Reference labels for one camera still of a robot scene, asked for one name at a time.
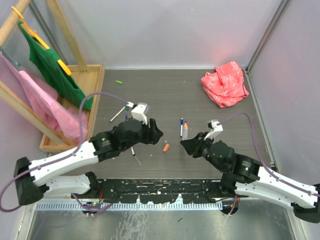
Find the white marker with blue end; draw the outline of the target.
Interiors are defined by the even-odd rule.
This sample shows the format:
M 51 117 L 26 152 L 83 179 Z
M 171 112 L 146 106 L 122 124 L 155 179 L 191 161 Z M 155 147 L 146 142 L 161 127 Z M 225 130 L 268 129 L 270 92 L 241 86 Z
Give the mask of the white marker with blue end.
M 183 136 L 183 123 L 180 124 L 180 134 L 179 134 L 180 138 L 182 138 Z

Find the orange highlighter cap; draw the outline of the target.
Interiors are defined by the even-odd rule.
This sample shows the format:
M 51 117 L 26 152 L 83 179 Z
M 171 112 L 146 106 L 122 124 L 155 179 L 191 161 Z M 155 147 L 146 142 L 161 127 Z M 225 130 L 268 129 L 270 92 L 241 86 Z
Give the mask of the orange highlighter cap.
M 168 152 L 168 150 L 170 149 L 170 145 L 168 143 L 166 143 L 162 149 L 163 152 Z

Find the grey highlighter with orange tip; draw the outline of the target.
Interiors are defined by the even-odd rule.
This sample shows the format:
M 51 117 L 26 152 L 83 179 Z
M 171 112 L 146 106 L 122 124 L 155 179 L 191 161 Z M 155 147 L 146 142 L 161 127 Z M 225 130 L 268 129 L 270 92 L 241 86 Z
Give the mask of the grey highlighter with orange tip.
M 185 121 L 183 124 L 182 128 L 182 140 L 187 140 L 188 139 L 188 131 L 189 131 L 189 126 L 188 123 Z

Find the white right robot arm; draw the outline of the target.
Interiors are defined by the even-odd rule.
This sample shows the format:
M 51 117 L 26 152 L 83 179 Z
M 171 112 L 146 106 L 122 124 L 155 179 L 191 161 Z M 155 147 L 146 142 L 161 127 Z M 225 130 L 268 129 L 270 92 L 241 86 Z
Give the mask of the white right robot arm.
M 193 158 L 203 157 L 222 173 L 219 191 L 232 195 L 258 198 L 285 209 L 306 222 L 320 222 L 320 186 L 307 185 L 285 177 L 249 156 L 236 153 L 222 141 L 206 139 L 199 133 L 180 144 Z

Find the white pen with black end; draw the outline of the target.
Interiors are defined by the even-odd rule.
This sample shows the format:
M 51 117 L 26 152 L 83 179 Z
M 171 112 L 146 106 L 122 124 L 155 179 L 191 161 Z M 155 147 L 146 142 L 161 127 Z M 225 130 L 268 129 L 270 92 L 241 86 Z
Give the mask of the white pen with black end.
M 132 153 L 132 155 L 135 157 L 135 156 L 136 156 L 136 153 L 135 153 L 134 148 L 133 148 L 133 147 L 131 147 L 130 149 L 131 149 L 131 153 Z

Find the white marker with green end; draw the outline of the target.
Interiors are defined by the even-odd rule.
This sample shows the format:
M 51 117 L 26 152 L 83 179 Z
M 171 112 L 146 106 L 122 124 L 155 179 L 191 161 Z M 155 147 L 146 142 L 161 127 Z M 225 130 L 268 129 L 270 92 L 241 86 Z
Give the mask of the white marker with green end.
M 123 106 L 110 120 L 109 122 L 112 123 L 125 109 L 126 109 L 126 105 Z

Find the coral patterned cloth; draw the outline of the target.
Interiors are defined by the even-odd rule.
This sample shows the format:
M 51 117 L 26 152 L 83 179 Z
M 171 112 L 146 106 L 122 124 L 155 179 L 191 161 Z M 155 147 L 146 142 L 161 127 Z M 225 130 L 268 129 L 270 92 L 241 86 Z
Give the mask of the coral patterned cloth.
M 200 82 L 207 96 L 220 108 L 232 107 L 249 96 L 242 69 L 235 61 L 215 67 L 213 73 L 206 72 Z

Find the wooden rack base tray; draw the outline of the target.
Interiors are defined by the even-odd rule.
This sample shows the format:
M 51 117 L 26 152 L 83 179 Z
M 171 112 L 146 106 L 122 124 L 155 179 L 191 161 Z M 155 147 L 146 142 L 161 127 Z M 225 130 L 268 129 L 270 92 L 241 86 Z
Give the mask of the wooden rack base tray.
M 68 65 L 67 67 L 71 71 L 71 76 L 68 78 L 73 79 L 73 83 L 70 86 L 75 87 L 75 90 L 71 90 L 69 87 L 65 91 L 65 95 L 59 95 L 57 101 L 66 110 L 71 108 L 77 113 L 85 96 L 102 90 L 105 68 L 102 64 L 89 64 L 87 65 L 87 70 L 81 70 L 78 65 Z M 84 135 L 86 140 L 89 140 L 93 135 L 99 101 L 100 96 L 94 95 L 83 105 L 82 113 L 86 115 L 87 124 L 83 121 L 82 126 L 86 127 L 87 130 Z M 60 153 L 78 146 L 76 139 L 68 138 L 65 135 L 62 135 L 62 139 L 67 141 L 67 144 L 58 144 L 47 135 L 44 135 L 39 148 L 47 153 Z

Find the yellow clothes hanger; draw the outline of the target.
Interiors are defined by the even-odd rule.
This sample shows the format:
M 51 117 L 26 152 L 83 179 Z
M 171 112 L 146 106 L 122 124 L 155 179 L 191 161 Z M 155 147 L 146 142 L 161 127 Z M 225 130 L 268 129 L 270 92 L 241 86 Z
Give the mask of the yellow clothes hanger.
M 50 47 L 38 36 L 37 32 L 35 30 L 32 30 L 28 24 L 26 23 L 26 21 L 24 20 L 23 15 L 16 9 L 16 7 L 12 6 L 11 7 L 19 16 L 20 21 L 22 22 L 23 27 L 25 28 L 25 30 L 28 32 L 28 34 L 35 39 L 42 48 L 49 50 Z M 63 60 L 58 57 L 57 63 L 59 64 L 59 66 L 63 69 L 63 71 L 68 75 L 71 76 L 72 72 L 71 70 L 67 67 L 67 65 L 63 62 Z

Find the pink cloth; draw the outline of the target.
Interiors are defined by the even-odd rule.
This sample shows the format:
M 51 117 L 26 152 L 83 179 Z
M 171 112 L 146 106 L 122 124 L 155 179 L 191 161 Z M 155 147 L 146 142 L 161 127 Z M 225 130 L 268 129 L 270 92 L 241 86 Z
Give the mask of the pink cloth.
M 58 102 L 57 91 L 44 80 L 20 65 L 21 71 L 17 71 L 0 53 L 0 71 L 13 76 L 17 80 L 30 103 L 33 111 L 39 115 L 51 128 L 61 131 L 67 138 L 80 140 L 87 134 L 87 116 L 79 115 L 72 108 L 65 109 Z

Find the green cloth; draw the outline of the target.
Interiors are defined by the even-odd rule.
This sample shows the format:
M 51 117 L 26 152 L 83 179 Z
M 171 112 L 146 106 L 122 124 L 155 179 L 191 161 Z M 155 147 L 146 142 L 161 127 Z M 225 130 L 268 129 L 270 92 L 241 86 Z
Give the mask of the green cloth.
M 59 55 L 51 48 L 42 48 L 42 46 L 28 34 L 21 21 L 17 23 L 17 27 L 29 45 L 29 60 L 35 64 L 44 80 L 54 88 L 59 95 L 63 96 L 75 106 L 80 107 L 86 95 L 77 85 L 74 78 L 71 75 L 67 75 L 57 63 Z

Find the blue-grey clothes hanger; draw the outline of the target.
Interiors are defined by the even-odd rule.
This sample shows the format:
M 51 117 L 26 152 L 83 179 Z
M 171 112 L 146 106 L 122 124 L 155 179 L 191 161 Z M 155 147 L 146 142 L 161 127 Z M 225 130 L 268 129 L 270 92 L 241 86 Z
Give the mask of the blue-grey clothes hanger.
M 17 62 L 15 62 L 4 50 L 4 48 L 2 46 L 0 46 L 0 52 L 2 54 L 2 56 L 8 60 L 8 62 L 19 72 L 21 71 L 21 65 Z

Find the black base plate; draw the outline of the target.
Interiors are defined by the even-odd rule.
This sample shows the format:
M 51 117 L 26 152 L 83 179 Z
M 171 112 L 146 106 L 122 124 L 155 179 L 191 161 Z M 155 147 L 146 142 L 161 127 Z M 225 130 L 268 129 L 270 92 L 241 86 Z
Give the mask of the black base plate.
M 223 192 L 214 179 L 98 179 L 94 188 L 77 194 L 78 199 L 101 199 L 104 203 L 164 204 L 182 197 L 183 204 L 216 203 L 218 199 L 233 198 Z

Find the wooden rack frame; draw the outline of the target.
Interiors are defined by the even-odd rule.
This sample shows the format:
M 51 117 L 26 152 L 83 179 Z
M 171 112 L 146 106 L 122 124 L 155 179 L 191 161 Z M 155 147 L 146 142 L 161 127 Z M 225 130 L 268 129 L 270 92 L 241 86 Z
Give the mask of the wooden rack frame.
M 86 87 L 76 77 L 92 77 L 81 53 L 76 57 L 80 65 L 66 65 L 61 56 L 40 38 L 26 23 L 23 12 L 30 4 L 20 0 L 0 29 L 0 43 L 4 44 L 14 28 L 18 28 L 29 46 L 29 60 L 38 68 L 40 76 L 17 64 L 0 52 L 0 97 L 28 122 L 40 130 L 43 138 L 55 142 L 57 150 L 78 145 L 80 134 L 89 137 L 93 131 L 92 118 L 96 100 L 82 100 L 95 89 L 86 80 Z

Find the aluminium frame post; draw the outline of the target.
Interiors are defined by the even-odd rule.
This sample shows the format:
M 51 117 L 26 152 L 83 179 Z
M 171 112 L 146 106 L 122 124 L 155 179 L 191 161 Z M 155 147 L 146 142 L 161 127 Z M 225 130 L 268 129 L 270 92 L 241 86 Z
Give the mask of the aluminium frame post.
M 263 33 L 263 36 L 261 40 L 259 41 L 251 59 L 249 60 L 249 63 L 247 67 L 245 68 L 245 71 L 249 74 L 251 70 L 253 69 L 255 63 L 257 62 L 260 54 L 262 53 L 263 49 L 265 48 L 265 45 L 271 38 L 273 32 L 275 31 L 278 23 L 280 22 L 282 16 L 284 15 L 286 9 L 290 5 L 292 1 L 291 0 L 281 0 L 278 7 L 276 8 L 269 24 L 267 25 L 266 30 Z

